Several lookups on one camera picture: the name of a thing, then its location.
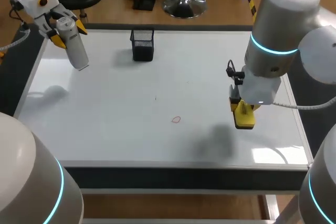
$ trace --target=black box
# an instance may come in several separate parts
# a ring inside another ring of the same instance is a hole
[[[154,55],[154,29],[133,29],[131,33],[133,60],[152,61]]]

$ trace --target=stool base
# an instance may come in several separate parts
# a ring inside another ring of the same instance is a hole
[[[162,8],[175,18],[195,18],[208,9],[206,0],[165,0]]]

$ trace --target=red mark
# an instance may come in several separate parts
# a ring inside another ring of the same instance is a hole
[[[176,116],[173,118],[172,123],[179,123],[181,118],[179,116]]]

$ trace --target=floor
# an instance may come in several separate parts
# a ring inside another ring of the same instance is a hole
[[[254,0],[258,9],[260,0]],[[132,10],[130,0],[102,0],[87,9],[91,23],[170,24],[170,25],[252,25],[245,0],[207,0],[208,11],[196,19],[175,19],[166,15],[157,0],[152,12]],[[0,45],[9,44],[19,27],[10,19],[9,0],[0,0]],[[336,1],[321,0],[336,12]],[[32,20],[22,13],[22,18]],[[280,211],[292,196],[277,196]],[[260,197],[251,195],[84,195],[85,218],[193,218],[262,219]]]

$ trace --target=table surface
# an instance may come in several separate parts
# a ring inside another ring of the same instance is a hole
[[[262,106],[253,130],[235,129],[225,68],[243,66],[249,36],[158,30],[154,60],[138,63],[129,30],[89,30],[80,72],[44,41],[15,117],[67,167],[307,170],[296,110]],[[295,104],[287,76],[276,101]]]

